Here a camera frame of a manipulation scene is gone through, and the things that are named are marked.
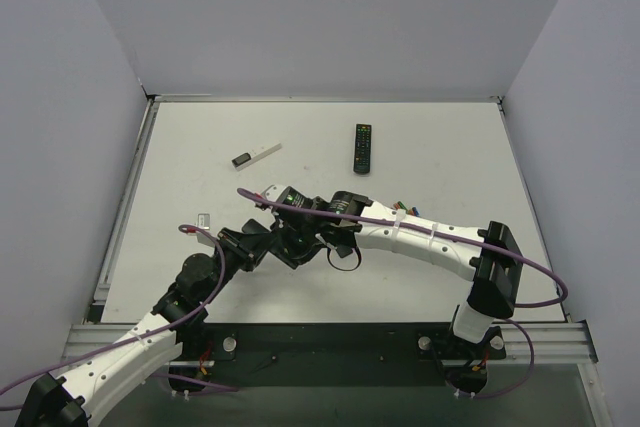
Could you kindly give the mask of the black battery cover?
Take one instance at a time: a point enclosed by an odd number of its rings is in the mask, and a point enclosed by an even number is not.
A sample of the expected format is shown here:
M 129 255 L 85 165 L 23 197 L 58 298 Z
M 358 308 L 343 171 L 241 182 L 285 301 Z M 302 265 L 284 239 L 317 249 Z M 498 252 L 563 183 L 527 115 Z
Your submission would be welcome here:
M 338 245 L 335 250 L 340 258 L 345 258 L 353 253 L 353 248 L 345 245 Z

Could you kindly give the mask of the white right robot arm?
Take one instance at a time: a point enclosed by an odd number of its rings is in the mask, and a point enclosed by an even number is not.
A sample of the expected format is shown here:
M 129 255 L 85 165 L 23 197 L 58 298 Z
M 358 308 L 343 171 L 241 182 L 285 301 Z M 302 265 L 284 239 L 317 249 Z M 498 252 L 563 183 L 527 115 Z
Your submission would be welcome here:
M 261 195 L 275 219 L 280 256 L 293 267 L 324 250 L 340 258 L 354 254 L 358 268 L 362 252 L 376 250 L 442 268 L 469 283 L 452 317 L 452 332 L 471 344 L 481 344 L 495 320 L 513 316 L 518 285 L 502 292 L 479 269 L 496 259 L 520 268 L 523 257 L 515 244 L 489 243 L 487 229 L 410 216 L 349 191 L 325 200 L 307 197 L 291 186 L 271 185 Z

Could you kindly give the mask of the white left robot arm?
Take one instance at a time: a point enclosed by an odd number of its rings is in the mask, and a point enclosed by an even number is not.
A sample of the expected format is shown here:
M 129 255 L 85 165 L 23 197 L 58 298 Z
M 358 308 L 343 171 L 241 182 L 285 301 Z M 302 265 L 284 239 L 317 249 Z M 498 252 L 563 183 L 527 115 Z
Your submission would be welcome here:
M 185 262 L 151 311 L 116 342 L 78 357 L 58 377 L 39 376 L 17 426 L 97 426 L 165 363 L 199 355 L 205 345 L 205 306 L 238 271 L 254 268 L 275 241 L 266 228 L 257 233 L 222 230 L 217 236 L 189 224 L 178 230 L 210 243 L 214 253 Z

